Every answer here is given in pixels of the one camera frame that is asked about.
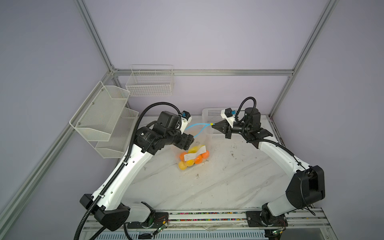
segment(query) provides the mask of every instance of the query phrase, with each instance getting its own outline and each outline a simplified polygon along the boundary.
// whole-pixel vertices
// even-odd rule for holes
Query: white wire basket
[[[204,108],[203,113],[202,113],[202,118],[203,118],[203,123],[217,123],[224,118],[221,117],[221,110],[227,109],[226,108]],[[232,107],[232,110],[237,111],[238,107]],[[244,113],[240,112],[239,113],[239,119],[243,117]],[[242,137],[240,134],[232,134],[232,137]],[[214,129],[212,132],[212,138],[225,138],[225,134],[220,132],[219,130]]]
[[[105,86],[100,88],[79,116],[79,110],[70,120],[70,125],[103,157],[121,158],[128,148],[138,112],[126,108],[129,91]]]
[[[171,96],[174,85],[172,65],[131,65],[126,84],[131,96]]]

